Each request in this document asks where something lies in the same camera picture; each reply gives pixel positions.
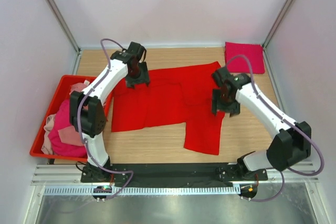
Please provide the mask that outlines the red t shirt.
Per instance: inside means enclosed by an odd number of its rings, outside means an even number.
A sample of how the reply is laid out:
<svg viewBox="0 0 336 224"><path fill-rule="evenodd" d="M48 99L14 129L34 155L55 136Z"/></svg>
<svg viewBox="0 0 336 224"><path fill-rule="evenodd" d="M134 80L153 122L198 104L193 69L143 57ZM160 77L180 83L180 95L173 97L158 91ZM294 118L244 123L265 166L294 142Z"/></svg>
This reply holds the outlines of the red t shirt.
<svg viewBox="0 0 336 224"><path fill-rule="evenodd" d="M128 88L124 80L114 88L111 131L185 123L184 148L219 154L223 112L212 113L212 73L215 61L204 65L150 70L150 84Z"/></svg>

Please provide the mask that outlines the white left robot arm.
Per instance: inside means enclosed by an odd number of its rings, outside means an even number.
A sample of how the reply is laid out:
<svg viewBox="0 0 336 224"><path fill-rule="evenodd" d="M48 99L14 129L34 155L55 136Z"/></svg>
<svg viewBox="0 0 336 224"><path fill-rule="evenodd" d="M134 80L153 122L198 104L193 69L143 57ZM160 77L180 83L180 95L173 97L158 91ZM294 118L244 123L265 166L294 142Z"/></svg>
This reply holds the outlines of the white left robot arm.
<svg viewBox="0 0 336 224"><path fill-rule="evenodd" d="M116 174L111 169L110 157L104 146L103 130L107 118L103 104L121 80L128 88L150 84L146 48L130 42L113 54L106 54L107 66L82 91L73 91L69 100L69 121L79 133L87 152L87 162L82 169L81 182L107 182Z"/></svg>

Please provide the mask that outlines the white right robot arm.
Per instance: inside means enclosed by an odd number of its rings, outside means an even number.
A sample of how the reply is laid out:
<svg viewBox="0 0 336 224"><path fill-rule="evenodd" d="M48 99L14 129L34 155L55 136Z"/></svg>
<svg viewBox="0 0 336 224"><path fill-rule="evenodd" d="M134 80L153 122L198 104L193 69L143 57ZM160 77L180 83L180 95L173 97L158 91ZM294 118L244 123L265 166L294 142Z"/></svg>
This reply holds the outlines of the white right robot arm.
<svg viewBox="0 0 336 224"><path fill-rule="evenodd" d="M298 123L277 108L245 73L232 75L226 67L215 70L212 78L216 89L212 91L212 113L240 114L246 107L265 127L272 142L267 150L251 152L237 160L236 173L248 180L267 168L283 170L311 155L311 127Z"/></svg>

